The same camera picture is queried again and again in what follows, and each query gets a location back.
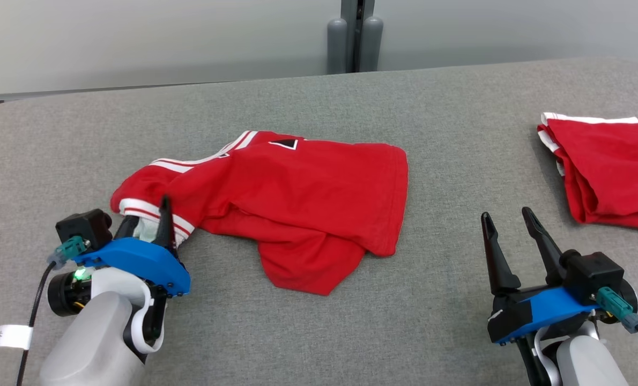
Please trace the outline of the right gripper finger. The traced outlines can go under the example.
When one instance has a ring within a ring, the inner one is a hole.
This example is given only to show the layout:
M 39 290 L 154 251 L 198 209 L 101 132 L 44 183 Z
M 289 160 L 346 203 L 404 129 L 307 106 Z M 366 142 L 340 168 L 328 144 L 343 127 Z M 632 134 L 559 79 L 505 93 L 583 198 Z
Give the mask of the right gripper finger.
M 546 284 L 549 286 L 561 286 L 566 276 L 566 270 L 560 263 L 561 249 L 559 249 L 531 208 L 522 207 L 522 217 L 528 234 L 536 242 L 539 249 L 540 257 L 545 267 Z
M 498 242 L 498 231 L 488 212 L 481 215 L 481 231 L 491 294 L 502 296 L 518 292 L 522 284 L 520 279 L 512 273 L 506 261 Z

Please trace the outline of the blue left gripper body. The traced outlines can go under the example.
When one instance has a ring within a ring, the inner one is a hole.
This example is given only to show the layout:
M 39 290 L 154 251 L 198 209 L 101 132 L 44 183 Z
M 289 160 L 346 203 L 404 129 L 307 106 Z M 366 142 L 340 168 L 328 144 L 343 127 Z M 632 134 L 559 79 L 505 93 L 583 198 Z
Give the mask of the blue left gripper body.
M 171 296 L 191 293 L 191 276 L 177 251 L 132 237 L 111 240 L 98 251 L 74 257 L 78 266 L 110 266 L 152 284 L 162 286 Z

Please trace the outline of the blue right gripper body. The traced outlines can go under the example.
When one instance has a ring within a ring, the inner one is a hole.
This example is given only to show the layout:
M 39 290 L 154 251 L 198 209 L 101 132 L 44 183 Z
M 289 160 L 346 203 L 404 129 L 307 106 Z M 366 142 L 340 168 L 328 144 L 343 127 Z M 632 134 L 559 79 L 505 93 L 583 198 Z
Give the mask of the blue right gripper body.
M 507 344 L 540 328 L 599 308 L 600 305 L 593 302 L 582 305 L 562 287 L 547 289 L 493 312 L 487 322 L 488 335 L 494 344 Z

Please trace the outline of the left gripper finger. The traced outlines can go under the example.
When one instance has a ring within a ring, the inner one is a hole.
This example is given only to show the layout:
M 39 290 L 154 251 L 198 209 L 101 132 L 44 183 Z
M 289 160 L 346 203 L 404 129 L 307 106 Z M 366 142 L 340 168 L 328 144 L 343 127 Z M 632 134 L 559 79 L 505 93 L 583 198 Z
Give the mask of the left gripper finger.
M 179 259 L 174 231 L 174 215 L 169 196 L 162 196 L 159 213 L 160 219 L 155 233 L 154 244 L 169 251 L 175 259 Z
M 127 215 L 121 220 L 121 224 L 115 233 L 115 240 L 126 239 L 126 237 L 135 237 L 135 230 L 140 224 L 140 217 Z

